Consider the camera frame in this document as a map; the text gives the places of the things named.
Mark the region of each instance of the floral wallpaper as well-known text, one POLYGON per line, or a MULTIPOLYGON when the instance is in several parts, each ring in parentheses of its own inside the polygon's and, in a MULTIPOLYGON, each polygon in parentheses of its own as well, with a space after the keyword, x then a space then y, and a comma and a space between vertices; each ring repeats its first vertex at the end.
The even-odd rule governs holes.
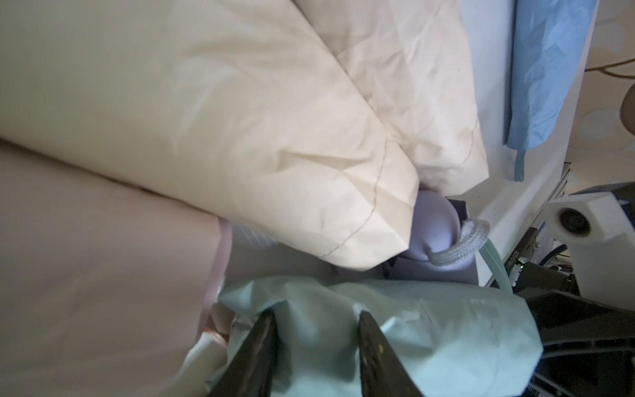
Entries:
POLYGON ((600 0, 567 161, 567 193, 635 180, 635 0, 600 0))

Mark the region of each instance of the black cable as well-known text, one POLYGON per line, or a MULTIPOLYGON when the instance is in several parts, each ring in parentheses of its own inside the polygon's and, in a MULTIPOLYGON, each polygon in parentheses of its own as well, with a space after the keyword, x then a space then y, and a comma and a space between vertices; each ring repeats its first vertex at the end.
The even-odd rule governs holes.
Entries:
POLYGON ((621 62, 616 62, 614 64, 608 64, 608 65, 604 65, 604 66, 598 66, 598 67, 590 67, 588 69, 584 69, 585 72, 594 72, 594 71, 601 71, 602 69, 607 69, 609 67, 616 67, 616 66, 622 66, 622 65, 627 65, 627 64, 631 64, 635 62, 635 58, 631 58, 631 59, 627 59, 627 60, 623 60, 621 62))
POLYGON ((545 266, 547 265, 549 262, 551 262, 551 260, 555 257, 557 257, 558 255, 560 255, 561 253, 563 253, 564 251, 566 251, 566 244, 562 244, 559 245, 557 247, 555 247, 551 252, 549 252, 547 254, 546 257, 544 257, 540 263, 538 264, 538 266, 545 266))

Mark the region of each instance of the stitching seam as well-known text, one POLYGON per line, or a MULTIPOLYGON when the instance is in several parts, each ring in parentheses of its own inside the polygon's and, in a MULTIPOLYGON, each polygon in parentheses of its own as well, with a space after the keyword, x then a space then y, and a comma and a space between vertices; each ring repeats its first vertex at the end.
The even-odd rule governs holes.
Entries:
POLYGON ((478 116, 476 116, 476 120, 474 121, 474 127, 472 128, 472 133, 471 133, 471 137, 472 137, 472 144, 470 145, 470 151, 469 153, 467 153, 467 157, 465 158, 465 160, 461 161, 461 163, 457 166, 454 166, 453 168, 459 168, 461 167, 463 164, 465 164, 467 162, 467 160, 469 160, 469 158, 472 156, 472 151, 474 150, 474 142, 476 141, 476 139, 474 138, 474 131, 476 131, 476 127, 478 126, 478 116))
POLYGON ((368 217, 366 220, 353 232, 350 236, 346 237, 343 242, 339 243, 335 248, 324 255, 320 255, 319 258, 325 258, 335 252, 342 245, 346 244, 348 240, 351 239, 355 234, 357 234, 370 220, 370 218, 375 213, 375 209, 377 209, 377 185, 379 185, 379 180, 382 177, 382 171, 384 170, 384 163, 386 161, 386 153, 388 152, 388 134, 384 131, 384 156, 382 157, 382 165, 379 167, 379 172, 377 173, 377 180, 375 181, 375 185, 373 186, 373 209, 370 210, 368 217))
POLYGON ((494 379, 492 379, 492 382, 491 382, 487 392, 485 392, 483 394, 483 396, 488 396, 488 395, 490 395, 491 390, 493 389, 494 385, 496 384, 496 381, 498 380, 498 375, 500 374, 500 350, 502 349, 502 346, 500 345, 500 338, 498 337, 498 332, 497 332, 497 329, 496 329, 496 325, 494 324, 494 320, 491 318, 491 315, 490 315, 490 308, 486 304, 483 304, 482 302, 481 302, 481 304, 485 308, 485 310, 484 310, 485 314, 490 319, 491 327, 494 329, 494 336, 496 337, 496 342, 498 344, 498 346, 497 346, 498 349, 497 349, 497 354, 496 354, 496 373, 494 374, 494 379))

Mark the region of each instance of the beige pillowcase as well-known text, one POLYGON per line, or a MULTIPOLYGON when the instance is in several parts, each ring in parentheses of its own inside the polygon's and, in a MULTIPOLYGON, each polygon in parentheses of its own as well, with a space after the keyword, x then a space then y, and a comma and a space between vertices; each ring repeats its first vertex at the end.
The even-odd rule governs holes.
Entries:
POLYGON ((417 167, 462 194, 488 177, 458 0, 294 0, 417 167))
POLYGON ((407 249, 417 173, 290 0, 15 1, 0 136, 345 267, 407 249))
POLYGON ((0 142, 0 396, 158 396, 224 276, 228 221, 0 142))

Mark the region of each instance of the pink pillowcase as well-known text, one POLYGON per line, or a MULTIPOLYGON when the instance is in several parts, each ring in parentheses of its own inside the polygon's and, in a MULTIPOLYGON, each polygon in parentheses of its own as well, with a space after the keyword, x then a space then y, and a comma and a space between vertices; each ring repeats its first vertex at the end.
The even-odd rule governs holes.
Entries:
POLYGON ((0 395, 157 395, 196 343, 231 227, 0 142, 0 395))

